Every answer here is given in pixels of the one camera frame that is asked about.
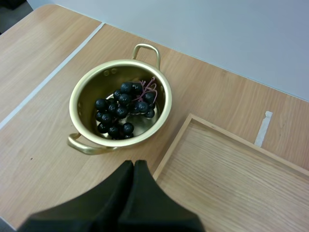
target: white tape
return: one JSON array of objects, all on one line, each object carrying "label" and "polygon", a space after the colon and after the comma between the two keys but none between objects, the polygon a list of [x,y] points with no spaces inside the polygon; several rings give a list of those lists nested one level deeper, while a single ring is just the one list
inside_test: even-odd
[{"label": "white tape", "polygon": [[270,122],[270,119],[271,119],[271,116],[272,116],[272,112],[266,111],[265,116],[266,117],[263,119],[262,125],[260,127],[260,130],[259,130],[257,137],[256,137],[256,140],[254,142],[254,144],[259,146],[259,147],[262,146],[262,143],[263,143],[264,137],[266,135],[266,131],[267,131],[267,128],[268,128],[268,125],[269,125],[269,122]]},{"label": "white tape", "polygon": [[0,122],[0,130],[95,36],[102,28],[101,23],[58,67],[56,67],[9,115]]}]

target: bunch of grapes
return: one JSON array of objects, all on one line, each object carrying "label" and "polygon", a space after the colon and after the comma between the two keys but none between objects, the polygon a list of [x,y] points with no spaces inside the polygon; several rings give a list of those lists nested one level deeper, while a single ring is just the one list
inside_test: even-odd
[{"label": "bunch of grapes", "polygon": [[108,133],[112,139],[133,138],[132,123],[121,124],[119,121],[129,114],[143,114],[146,118],[155,116],[155,100],[157,98],[155,78],[145,86],[145,81],[124,82],[113,93],[113,98],[97,99],[95,102],[98,131]]}]

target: pot handle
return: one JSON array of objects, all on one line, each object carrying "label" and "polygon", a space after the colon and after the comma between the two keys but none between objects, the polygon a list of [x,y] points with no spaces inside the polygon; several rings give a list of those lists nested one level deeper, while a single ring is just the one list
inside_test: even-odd
[{"label": "pot handle", "polygon": [[144,47],[144,48],[147,48],[149,50],[154,50],[155,51],[155,54],[156,54],[156,67],[157,67],[157,69],[160,70],[160,63],[161,63],[160,53],[159,53],[158,49],[156,49],[154,46],[152,46],[150,44],[140,43],[140,44],[136,45],[134,50],[133,50],[132,59],[136,59],[137,53],[139,52],[141,47]]},{"label": "pot handle", "polygon": [[80,133],[70,134],[68,137],[68,145],[75,150],[78,150],[86,155],[98,155],[103,153],[109,153],[117,149],[117,147],[91,147],[81,142],[78,142],[77,139],[81,136]]}]

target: grape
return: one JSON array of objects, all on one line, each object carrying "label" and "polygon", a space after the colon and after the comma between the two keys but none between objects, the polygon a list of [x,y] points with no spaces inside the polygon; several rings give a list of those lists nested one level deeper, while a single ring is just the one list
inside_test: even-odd
[{"label": "grape", "polygon": [[139,110],[138,110],[138,107],[137,107],[137,102],[134,101],[134,102],[131,102],[128,106],[128,109],[129,109],[129,112],[131,114],[138,114],[139,113]]},{"label": "grape", "polygon": [[133,83],[132,90],[135,94],[141,94],[143,92],[143,87],[141,86],[141,83]]},{"label": "grape", "polygon": [[133,131],[134,131],[134,126],[133,126],[132,123],[127,122],[127,123],[125,123],[125,124],[123,125],[123,130],[124,130],[124,134],[129,135],[129,134],[133,133]]},{"label": "grape", "polygon": [[100,124],[98,125],[98,131],[99,131],[100,133],[102,133],[102,134],[107,133],[107,132],[108,132],[108,129],[109,129],[109,126],[107,126],[107,125],[104,125],[104,124],[102,124],[102,123],[100,123]]},{"label": "grape", "polygon": [[108,129],[108,134],[112,137],[112,138],[118,138],[119,137],[119,129],[117,126],[112,126]]},{"label": "grape", "polygon": [[127,105],[131,102],[131,96],[126,93],[123,93],[119,96],[118,100],[121,105]]},{"label": "grape", "polygon": [[149,105],[150,108],[155,109],[155,103]]},{"label": "grape", "polygon": [[139,102],[137,107],[138,107],[139,112],[143,113],[143,114],[147,113],[147,111],[149,109],[149,105],[146,102],[143,102],[143,101]]},{"label": "grape", "polygon": [[143,99],[145,102],[152,104],[155,101],[155,93],[153,92],[145,93],[145,95],[143,96]]},{"label": "grape", "polygon": [[121,95],[120,90],[119,90],[119,89],[115,90],[115,92],[114,92],[114,94],[113,94],[114,99],[115,99],[115,100],[118,100],[119,97],[120,97],[120,95]]},{"label": "grape", "polygon": [[102,113],[102,112],[100,112],[100,111],[97,111],[97,113],[96,113],[96,120],[97,121],[101,121],[102,120],[102,115],[103,115],[104,113]]},{"label": "grape", "polygon": [[107,109],[107,101],[105,99],[97,99],[95,103],[95,107],[99,111],[105,111]]},{"label": "grape", "polygon": [[120,86],[121,93],[130,93],[132,90],[132,83],[131,82],[124,82]]},{"label": "grape", "polygon": [[133,138],[134,137],[134,134],[129,134],[129,135],[125,135],[125,139],[130,139],[130,138]]},{"label": "grape", "polygon": [[127,108],[125,108],[124,106],[121,106],[121,105],[116,110],[116,114],[118,115],[119,118],[125,118],[128,113],[129,113],[129,111],[127,110]]},{"label": "grape", "polygon": [[118,108],[117,104],[112,102],[108,107],[108,112],[116,114],[117,108]]},{"label": "grape", "polygon": [[112,115],[111,114],[103,114],[101,118],[101,122],[104,124],[110,124],[112,122]]},{"label": "grape", "polygon": [[153,109],[148,110],[147,113],[144,114],[147,118],[153,118],[155,116],[155,111]]}]

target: wood grain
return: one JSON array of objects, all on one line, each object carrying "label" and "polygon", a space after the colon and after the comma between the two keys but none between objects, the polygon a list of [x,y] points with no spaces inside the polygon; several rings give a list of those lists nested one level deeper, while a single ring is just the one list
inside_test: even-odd
[{"label": "wood grain", "polygon": [[[69,17],[76,13],[64,9],[63,13],[54,12],[50,17],[56,21],[62,14]],[[65,43],[65,39],[59,38],[59,42]],[[110,154],[89,157],[68,147],[67,136],[76,132],[69,116],[69,99],[74,86],[97,65],[131,58],[138,43],[152,44],[161,53],[161,71],[167,77],[173,94],[172,110],[165,125],[144,143]],[[137,58],[155,64],[151,51],[141,49]],[[44,67],[29,66],[40,72],[44,70]],[[308,143],[297,142],[294,151],[286,146],[287,142],[293,142],[293,136],[304,135],[309,130],[306,115],[289,111],[289,105],[297,105],[299,101],[193,57],[104,25],[0,131],[0,215],[18,227],[30,213],[89,190],[125,160],[147,160],[151,172],[154,172],[189,112],[254,143],[265,111],[271,111],[273,117],[264,141],[265,144],[271,141],[267,149],[282,147],[276,155],[309,169],[306,159]],[[309,110],[309,104],[304,101],[301,107],[301,112]],[[291,126],[280,127],[277,115],[281,114]],[[303,126],[294,129],[292,125]],[[268,136],[273,131],[280,131],[284,136],[273,140]]]},{"label": "wood grain", "polygon": [[308,231],[309,171],[195,116],[154,176],[207,231]]},{"label": "wood grain", "polygon": [[0,121],[99,24],[58,5],[48,5],[31,12],[2,34]]}]

